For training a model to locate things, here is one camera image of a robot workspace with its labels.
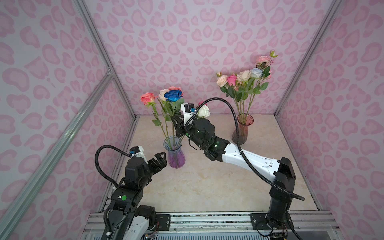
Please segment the purple blue glass vase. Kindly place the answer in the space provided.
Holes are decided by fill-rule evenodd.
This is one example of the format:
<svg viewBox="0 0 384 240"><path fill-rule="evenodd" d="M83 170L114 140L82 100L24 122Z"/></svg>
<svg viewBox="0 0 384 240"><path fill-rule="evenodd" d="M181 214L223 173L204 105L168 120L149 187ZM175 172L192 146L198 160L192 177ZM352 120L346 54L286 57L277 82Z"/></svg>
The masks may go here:
<svg viewBox="0 0 384 240"><path fill-rule="evenodd" d="M168 164L174 169L180 169L186 163L185 155L181 149L182 139L170 136L164 140L163 146L167 153Z"/></svg>

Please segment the red grey glass vase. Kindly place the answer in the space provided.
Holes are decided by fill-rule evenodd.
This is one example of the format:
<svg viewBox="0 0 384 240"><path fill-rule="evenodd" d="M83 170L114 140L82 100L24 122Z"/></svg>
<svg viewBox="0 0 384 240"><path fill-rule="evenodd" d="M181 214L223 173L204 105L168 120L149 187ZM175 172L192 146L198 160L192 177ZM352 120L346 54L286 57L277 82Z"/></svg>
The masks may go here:
<svg viewBox="0 0 384 240"><path fill-rule="evenodd" d="M254 123L254 118L251 115L240 114L237 116L239 127L239 140L240 145L246 143L248 139L249 126Z"/></svg>

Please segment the peach rose stem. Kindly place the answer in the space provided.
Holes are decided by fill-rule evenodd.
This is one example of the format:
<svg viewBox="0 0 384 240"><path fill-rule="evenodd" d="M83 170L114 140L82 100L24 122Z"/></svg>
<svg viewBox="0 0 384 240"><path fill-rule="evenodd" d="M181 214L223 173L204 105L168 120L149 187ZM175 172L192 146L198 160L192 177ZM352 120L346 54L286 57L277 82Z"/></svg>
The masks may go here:
<svg viewBox="0 0 384 240"><path fill-rule="evenodd" d="M227 78L229 77L228 75L223 74L222 72L217 73L217 85L219 86L220 90L226 94L226 97L230 97L228 95L228 83L227 83Z"/></svg>

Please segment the dark pink rose stem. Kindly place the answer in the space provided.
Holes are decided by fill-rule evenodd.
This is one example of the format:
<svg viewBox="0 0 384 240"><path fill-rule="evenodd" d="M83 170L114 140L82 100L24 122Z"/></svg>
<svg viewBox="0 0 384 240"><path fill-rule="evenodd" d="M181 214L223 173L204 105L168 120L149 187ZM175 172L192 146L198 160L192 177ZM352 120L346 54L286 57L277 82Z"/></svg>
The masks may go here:
<svg viewBox="0 0 384 240"><path fill-rule="evenodd" d="M230 75L227 78L228 83L228 95L235 101L239 115L242 115L244 112L242 97L243 93L239 92L239 86L237 84L237 76Z"/></svg>

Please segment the cream white rose stem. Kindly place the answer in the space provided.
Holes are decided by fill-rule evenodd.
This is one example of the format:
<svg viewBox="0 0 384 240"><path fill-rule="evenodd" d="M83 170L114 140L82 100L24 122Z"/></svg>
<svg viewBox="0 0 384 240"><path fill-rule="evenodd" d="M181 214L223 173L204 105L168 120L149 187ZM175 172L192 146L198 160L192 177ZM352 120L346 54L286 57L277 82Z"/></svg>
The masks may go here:
<svg viewBox="0 0 384 240"><path fill-rule="evenodd" d="M251 73L252 72L250 70L246 70L246 71L242 71L239 74L237 74L238 83L243 84L243 82L247 82L251 77Z"/></svg>

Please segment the white blue rose stem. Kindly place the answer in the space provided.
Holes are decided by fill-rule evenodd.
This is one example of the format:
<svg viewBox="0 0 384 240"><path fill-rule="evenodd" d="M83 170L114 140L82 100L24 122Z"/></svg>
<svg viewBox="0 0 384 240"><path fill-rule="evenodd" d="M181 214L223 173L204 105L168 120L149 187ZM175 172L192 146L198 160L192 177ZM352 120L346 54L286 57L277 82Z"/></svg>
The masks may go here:
<svg viewBox="0 0 384 240"><path fill-rule="evenodd" d="M259 95L268 87L270 76L270 66L265 69L254 68L251 72L253 94Z"/></svg>

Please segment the light pink rose stem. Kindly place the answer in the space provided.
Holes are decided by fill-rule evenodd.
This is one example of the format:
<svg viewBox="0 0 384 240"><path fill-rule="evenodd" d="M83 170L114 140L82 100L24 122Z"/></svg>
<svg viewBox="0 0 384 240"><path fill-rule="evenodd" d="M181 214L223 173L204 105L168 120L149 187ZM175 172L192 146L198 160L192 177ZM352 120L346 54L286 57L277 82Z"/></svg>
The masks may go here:
<svg viewBox="0 0 384 240"><path fill-rule="evenodd" d="M269 55L259 56L256 62L255 68L259 69L265 69L268 66L270 66L271 70L271 64L274 62L275 58L277 58L279 55L276 54L275 51L270 51Z"/></svg>

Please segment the white bud rose stem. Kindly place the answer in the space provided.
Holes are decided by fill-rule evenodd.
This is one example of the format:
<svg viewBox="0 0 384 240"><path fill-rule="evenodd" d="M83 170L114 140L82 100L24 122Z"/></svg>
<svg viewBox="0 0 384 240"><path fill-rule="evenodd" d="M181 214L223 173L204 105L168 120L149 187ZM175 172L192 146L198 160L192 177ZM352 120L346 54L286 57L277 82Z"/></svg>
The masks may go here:
<svg viewBox="0 0 384 240"><path fill-rule="evenodd" d="M210 109L207 105L202 105L198 110L198 118L207 118L211 115Z"/></svg>

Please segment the coral red rose stem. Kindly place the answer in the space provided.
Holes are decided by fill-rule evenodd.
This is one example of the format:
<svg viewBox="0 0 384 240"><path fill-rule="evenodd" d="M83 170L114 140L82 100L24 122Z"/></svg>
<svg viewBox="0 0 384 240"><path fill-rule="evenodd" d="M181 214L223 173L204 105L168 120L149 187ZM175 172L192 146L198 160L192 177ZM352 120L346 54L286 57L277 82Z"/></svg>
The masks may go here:
<svg viewBox="0 0 384 240"><path fill-rule="evenodd" d="M182 91L181 88L179 88L179 87L175 87L175 86L171 86L171 87L169 87L169 91L172 91L172 90L175 90L175 91Z"/></svg>

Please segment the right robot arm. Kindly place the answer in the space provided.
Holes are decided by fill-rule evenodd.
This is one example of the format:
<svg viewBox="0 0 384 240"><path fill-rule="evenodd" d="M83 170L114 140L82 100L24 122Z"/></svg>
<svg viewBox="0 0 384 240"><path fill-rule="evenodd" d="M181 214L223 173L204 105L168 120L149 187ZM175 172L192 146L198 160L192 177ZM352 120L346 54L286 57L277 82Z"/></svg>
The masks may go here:
<svg viewBox="0 0 384 240"><path fill-rule="evenodd" d="M269 228L283 227L292 200L304 200L303 197L294 195L296 175L288 158L269 159L240 150L236 144L217 137L215 126L207 119L198 119L187 128L185 128L186 122L181 115L171 117L171 120L176 126L177 136L186 136L197 146L196 150L203 151L209 160L233 164L254 172L271 186L269 192L271 201L265 216L265 222Z"/></svg>

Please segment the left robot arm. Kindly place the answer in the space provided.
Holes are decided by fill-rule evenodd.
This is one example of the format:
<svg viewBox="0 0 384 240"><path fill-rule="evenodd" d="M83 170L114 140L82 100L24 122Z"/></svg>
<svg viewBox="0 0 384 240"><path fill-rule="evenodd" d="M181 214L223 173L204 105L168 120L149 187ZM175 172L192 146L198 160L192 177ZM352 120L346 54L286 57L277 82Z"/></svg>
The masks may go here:
<svg viewBox="0 0 384 240"><path fill-rule="evenodd" d="M155 228L155 208L139 203L152 176L166 166L165 152L156 154L147 162L142 157L128 160L125 177L112 193L110 205L103 215L103 240L140 240L145 232Z"/></svg>

